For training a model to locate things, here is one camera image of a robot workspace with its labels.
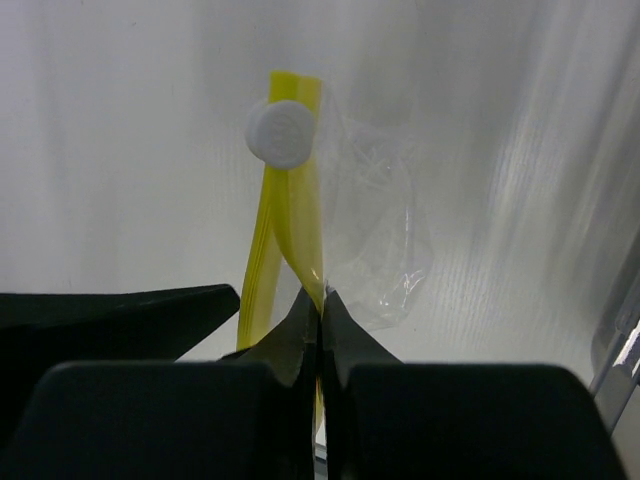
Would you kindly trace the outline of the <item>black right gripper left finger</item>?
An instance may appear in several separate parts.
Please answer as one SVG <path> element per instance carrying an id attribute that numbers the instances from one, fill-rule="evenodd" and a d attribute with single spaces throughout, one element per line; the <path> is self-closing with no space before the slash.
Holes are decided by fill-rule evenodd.
<path id="1" fill-rule="evenodd" d="M 255 345 L 227 354 L 222 362 L 261 362 L 269 366 L 286 388 L 316 385 L 320 316 L 309 294 L 301 288 L 284 319 Z"/>

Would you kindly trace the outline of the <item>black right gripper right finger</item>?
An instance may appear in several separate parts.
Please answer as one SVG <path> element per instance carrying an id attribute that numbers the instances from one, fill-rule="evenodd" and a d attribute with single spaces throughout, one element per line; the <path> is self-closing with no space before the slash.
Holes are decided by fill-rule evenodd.
<path id="1" fill-rule="evenodd" d="M 356 321 L 337 290 L 327 293 L 321 335 L 324 390 L 379 389 L 403 368 L 403 362 Z"/>

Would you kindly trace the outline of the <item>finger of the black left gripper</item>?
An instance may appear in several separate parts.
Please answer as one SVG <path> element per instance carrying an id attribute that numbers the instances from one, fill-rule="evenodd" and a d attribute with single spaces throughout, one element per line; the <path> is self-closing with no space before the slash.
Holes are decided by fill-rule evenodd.
<path id="1" fill-rule="evenodd" d="M 239 309 L 227 284 L 127 294 L 3 294 L 1 375 L 77 360 L 175 360 Z"/>

